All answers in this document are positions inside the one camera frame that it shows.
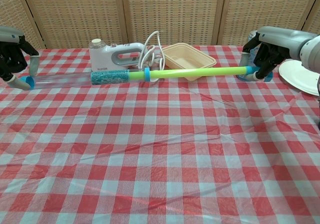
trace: toy lightsaber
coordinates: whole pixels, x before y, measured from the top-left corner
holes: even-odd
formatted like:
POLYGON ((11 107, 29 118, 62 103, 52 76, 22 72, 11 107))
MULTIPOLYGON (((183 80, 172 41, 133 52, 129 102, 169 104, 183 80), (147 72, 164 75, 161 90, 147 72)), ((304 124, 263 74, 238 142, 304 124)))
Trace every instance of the toy lightsaber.
POLYGON ((44 76, 24 76, 20 80, 26 83, 24 90, 46 88, 70 88, 90 85, 126 83, 131 81, 150 81, 153 78, 180 78, 218 75, 250 75, 256 67, 224 67, 153 70, 147 67, 144 71, 114 70, 86 73, 56 74, 44 76))

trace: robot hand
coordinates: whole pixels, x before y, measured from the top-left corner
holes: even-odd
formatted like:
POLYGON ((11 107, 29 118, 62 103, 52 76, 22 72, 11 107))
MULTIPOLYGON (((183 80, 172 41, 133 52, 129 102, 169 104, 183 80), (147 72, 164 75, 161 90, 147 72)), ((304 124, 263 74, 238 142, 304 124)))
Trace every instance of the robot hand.
POLYGON ((22 50, 30 55, 30 76, 37 74, 39 53, 25 40, 25 35, 18 29, 0 26, 0 78, 9 86, 29 90, 30 85, 13 74, 23 71, 27 62, 22 50))
POLYGON ((315 33, 265 26, 258 29, 256 36, 242 50, 240 66, 247 66, 250 50, 260 45, 254 59, 259 70, 246 76, 247 80, 264 79, 287 58, 302 62, 302 65, 320 73, 320 36, 315 33))

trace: white cable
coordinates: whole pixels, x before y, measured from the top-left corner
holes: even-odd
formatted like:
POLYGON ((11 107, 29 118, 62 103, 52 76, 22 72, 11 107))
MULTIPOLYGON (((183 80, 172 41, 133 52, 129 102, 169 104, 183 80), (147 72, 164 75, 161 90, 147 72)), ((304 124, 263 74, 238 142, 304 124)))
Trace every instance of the white cable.
MULTIPOLYGON (((146 39, 145 43, 144 43, 144 48, 141 51, 140 57, 139 57, 139 61, 138 61, 138 69, 143 69, 145 66, 148 67, 152 67, 153 64, 155 63, 156 60, 159 60, 159 70, 164 70, 165 68, 165 63, 166 63, 166 59, 165 59, 165 54, 162 50, 161 47, 161 43, 160 43, 160 33, 159 31, 155 31, 152 34, 149 35, 149 37, 146 39), (155 50, 155 46, 151 45, 148 48, 148 51, 145 53, 145 48, 147 47, 147 44, 149 43, 149 40, 156 35, 157 37, 157 42, 158 42, 158 46, 161 52, 161 55, 157 54, 155 55, 154 50, 155 50)), ((152 82, 156 82, 158 81, 158 79, 153 79, 151 80, 152 82)))

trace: table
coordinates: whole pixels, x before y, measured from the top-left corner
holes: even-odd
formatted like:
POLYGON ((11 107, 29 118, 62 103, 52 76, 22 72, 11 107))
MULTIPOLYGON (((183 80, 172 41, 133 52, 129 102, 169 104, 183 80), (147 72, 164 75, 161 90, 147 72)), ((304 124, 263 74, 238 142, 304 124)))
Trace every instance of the table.
MULTIPOLYGON (((241 47, 196 46, 236 66, 241 47)), ((39 75, 89 72, 87 49, 39 75)), ((236 77, 0 85, 2 223, 320 223, 315 97, 236 77)))

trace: beige container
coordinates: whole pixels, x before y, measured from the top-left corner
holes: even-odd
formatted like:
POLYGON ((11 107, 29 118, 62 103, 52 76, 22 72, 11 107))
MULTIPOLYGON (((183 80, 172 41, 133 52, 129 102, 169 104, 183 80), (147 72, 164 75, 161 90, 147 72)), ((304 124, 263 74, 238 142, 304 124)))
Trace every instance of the beige container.
MULTIPOLYGON (((163 48, 165 63, 171 69, 209 68, 216 60, 186 43, 176 43, 163 48)), ((194 81, 200 77, 186 77, 194 81)))

